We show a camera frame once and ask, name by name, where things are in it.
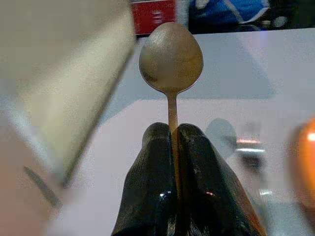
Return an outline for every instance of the blue object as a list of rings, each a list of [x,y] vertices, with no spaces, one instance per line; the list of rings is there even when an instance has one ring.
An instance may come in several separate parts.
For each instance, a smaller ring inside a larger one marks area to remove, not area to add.
[[[192,0],[190,17],[211,25],[244,24],[258,19],[268,7],[267,0]]]

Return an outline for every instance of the spoon bowl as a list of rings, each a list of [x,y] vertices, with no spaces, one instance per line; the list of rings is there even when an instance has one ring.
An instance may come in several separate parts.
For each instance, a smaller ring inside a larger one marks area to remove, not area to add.
[[[144,80],[165,94],[190,88],[202,67],[203,56],[197,41],[177,23],[157,27],[143,46],[139,60]]]

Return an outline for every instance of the spoon handle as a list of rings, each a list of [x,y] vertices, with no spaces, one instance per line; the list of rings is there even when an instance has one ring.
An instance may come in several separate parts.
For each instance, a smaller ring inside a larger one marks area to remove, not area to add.
[[[177,118],[177,104],[176,93],[168,93],[168,125],[171,131],[173,160],[175,169],[175,181],[177,190],[177,222],[175,227],[175,235],[186,236],[188,233],[187,227],[189,226],[189,213],[185,207],[187,196],[185,196],[185,186],[183,182],[183,168],[179,157],[179,144],[178,144],[178,118]]]
[[[171,131],[173,160],[175,169],[175,180],[177,188],[177,198],[182,199],[181,175],[179,166],[179,150],[178,150],[178,118],[177,118],[177,103],[176,93],[169,93],[166,95],[168,101],[168,125]]]

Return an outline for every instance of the white table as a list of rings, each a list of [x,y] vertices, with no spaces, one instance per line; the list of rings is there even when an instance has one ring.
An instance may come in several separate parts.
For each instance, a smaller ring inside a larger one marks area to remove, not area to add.
[[[313,235],[293,197],[287,151],[295,129],[315,112],[315,29],[195,38],[204,69],[196,85],[179,96],[179,123],[199,126],[244,184],[247,177],[222,137],[241,135],[248,122],[259,124],[268,188],[274,192],[274,235]],[[51,235],[110,235],[144,131],[153,122],[167,122],[165,96],[149,87],[138,69],[144,41],[139,40],[91,139],[70,192],[73,199],[49,227]]]

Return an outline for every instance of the spoon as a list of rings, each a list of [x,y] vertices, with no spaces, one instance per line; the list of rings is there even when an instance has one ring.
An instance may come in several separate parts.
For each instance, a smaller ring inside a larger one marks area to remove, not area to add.
[[[144,80],[154,89],[163,92],[168,100],[168,124],[171,131],[175,181],[178,199],[176,235],[186,235],[184,229],[189,220],[185,202],[183,160],[179,158],[178,118],[176,97],[189,89],[199,78],[203,67],[200,47],[192,34],[181,24],[165,23],[148,37],[139,59],[139,68]]]

